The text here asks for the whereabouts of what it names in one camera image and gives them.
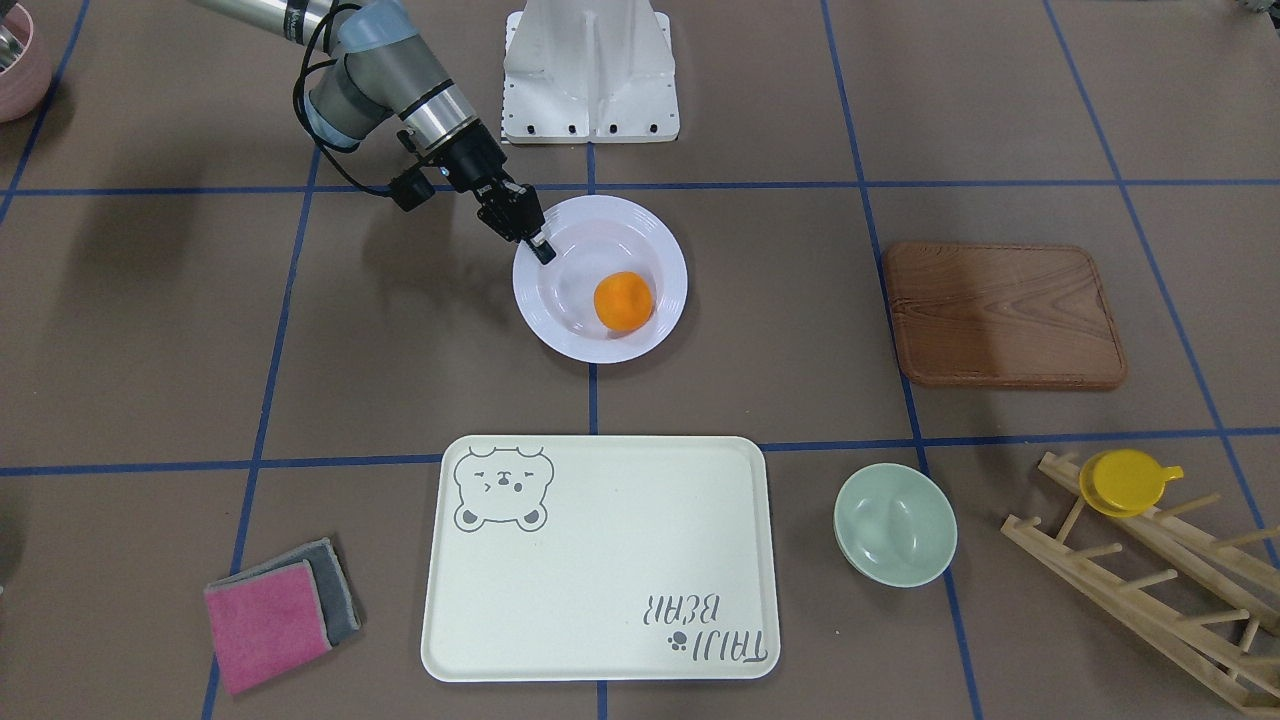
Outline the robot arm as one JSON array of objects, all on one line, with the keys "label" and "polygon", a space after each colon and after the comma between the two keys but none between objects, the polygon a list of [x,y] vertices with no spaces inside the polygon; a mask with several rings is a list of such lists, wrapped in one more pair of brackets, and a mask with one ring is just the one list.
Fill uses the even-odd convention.
[{"label": "robot arm", "polygon": [[412,158],[385,187],[357,190],[412,211],[435,192],[436,168],[457,193],[471,193],[477,218],[499,237],[530,247],[549,264],[536,190],[506,170],[495,136],[399,1],[207,1],[205,8],[285,38],[303,49],[291,92],[294,117],[334,167],[384,122],[401,123],[398,140]]}]

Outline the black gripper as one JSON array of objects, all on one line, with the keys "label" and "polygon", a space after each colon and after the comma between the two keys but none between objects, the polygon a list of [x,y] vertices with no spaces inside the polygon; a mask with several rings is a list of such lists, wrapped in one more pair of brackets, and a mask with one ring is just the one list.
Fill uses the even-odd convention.
[{"label": "black gripper", "polygon": [[508,242],[525,242],[534,258],[549,265],[557,251],[543,232],[545,217],[536,190],[506,172],[507,156],[486,129],[461,131],[436,158],[436,165],[458,193],[472,193],[477,217]]}]

